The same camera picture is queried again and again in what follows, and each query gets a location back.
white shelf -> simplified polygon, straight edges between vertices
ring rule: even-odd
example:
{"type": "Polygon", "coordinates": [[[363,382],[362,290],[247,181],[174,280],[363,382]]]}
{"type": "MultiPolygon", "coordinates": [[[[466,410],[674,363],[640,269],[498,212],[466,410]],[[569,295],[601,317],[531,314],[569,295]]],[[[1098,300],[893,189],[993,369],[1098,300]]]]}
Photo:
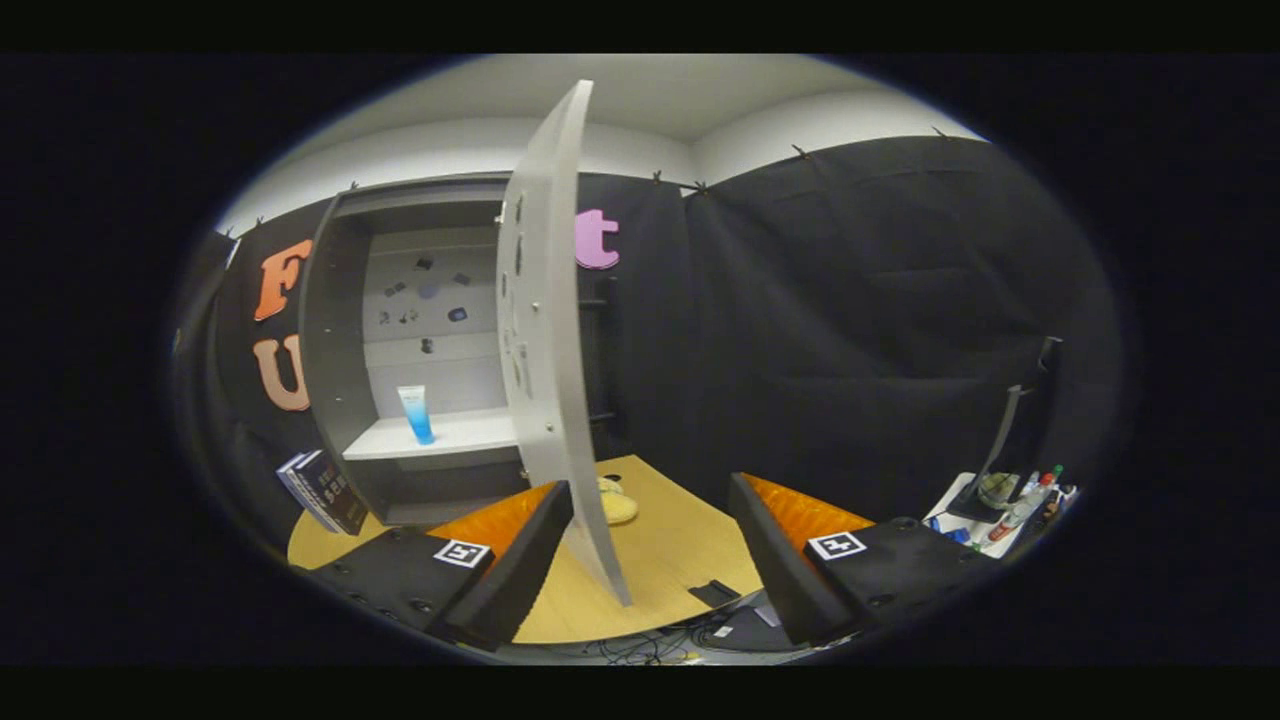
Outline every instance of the white shelf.
{"type": "Polygon", "coordinates": [[[506,407],[431,415],[431,432],[435,442],[419,445],[406,418],[378,420],[342,456],[346,460],[387,460],[516,447],[516,428],[506,407]]]}

white ceiling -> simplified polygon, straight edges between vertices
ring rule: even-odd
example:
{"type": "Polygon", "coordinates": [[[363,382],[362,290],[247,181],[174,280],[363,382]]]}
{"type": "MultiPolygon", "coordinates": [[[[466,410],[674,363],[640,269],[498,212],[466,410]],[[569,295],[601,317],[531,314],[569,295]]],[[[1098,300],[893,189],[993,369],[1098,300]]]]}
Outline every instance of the white ceiling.
{"type": "Polygon", "coordinates": [[[317,132],[288,163],[375,132],[465,118],[540,118],[595,81],[588,122],[692,143],[796,97],[883,87],[804,55],[489,55],[407,85],[317,132]]]}

orange letter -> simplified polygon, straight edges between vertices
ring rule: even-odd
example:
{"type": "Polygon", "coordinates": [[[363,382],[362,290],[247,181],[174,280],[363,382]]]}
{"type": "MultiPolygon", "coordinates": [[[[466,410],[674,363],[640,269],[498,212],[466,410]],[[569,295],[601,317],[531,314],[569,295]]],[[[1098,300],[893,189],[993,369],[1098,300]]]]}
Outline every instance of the orange letter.
{"type": "Polygon", "coordinates": [[[262,322],[284,310],[288,301],[280,293],[280,287],[293,290],[293,283],[298,282],[300,260],[306,260],[308,255],[311,255],[310,238],[262,260],[262,299],[253,311],[255,320],[262,322]]]}
{"type": "Polygon", "coordinates": [[[262,375],[262,387],[266,396],[271,398],[280,410],[301,411],[311,407],[311,398],[307,397],[307,386],[302,382],[302,355],[298,352],[298,336],[291,334],[284,338],[284,348],[293,357],[293,374],[298,378],[298,389],[289,392],[280,383],[280,366],[275,360],[275,351],[280,343],[274,340],[260,340],[253,345],[253,355],[257,357],[257,370],[262,375]]]}

blue tube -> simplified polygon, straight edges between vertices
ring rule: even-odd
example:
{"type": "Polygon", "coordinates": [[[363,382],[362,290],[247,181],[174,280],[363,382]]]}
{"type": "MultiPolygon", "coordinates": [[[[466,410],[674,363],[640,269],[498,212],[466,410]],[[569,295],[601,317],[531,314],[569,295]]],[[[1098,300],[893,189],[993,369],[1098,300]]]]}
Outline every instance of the blue tube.
{"type": "Polygon", "coordinates": [[[408,425],[413,428],[419,445],[431,445],[435,442],[435,433],[431,432],[431,419],[426,414],[426,387],[406,386],[396,388],[404,405],[404,416],[408,425]]]}

wooden table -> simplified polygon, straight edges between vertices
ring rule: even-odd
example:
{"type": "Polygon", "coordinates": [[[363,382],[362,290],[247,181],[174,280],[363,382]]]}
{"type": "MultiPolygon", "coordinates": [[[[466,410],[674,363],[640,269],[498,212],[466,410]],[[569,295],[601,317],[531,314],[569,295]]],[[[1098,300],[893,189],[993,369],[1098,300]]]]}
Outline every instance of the wooden table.
{"type": "MultiPolygon", "coordinates": [[[[639,505],[635,520],[611,528],[632,603],[618,605],[562,544],[515,643],[591,642],[689,620],[712,610],[689,588],[710,580],[742,596],[763,588],[732,518],[634,455],[595,468],[600,475],[621,475],[623,491],[639,505]]],[[[289,562],[320,568],[385,530],[370,515],[358,537],[335,534],[303,512],[289,539],[289,562]]]]}

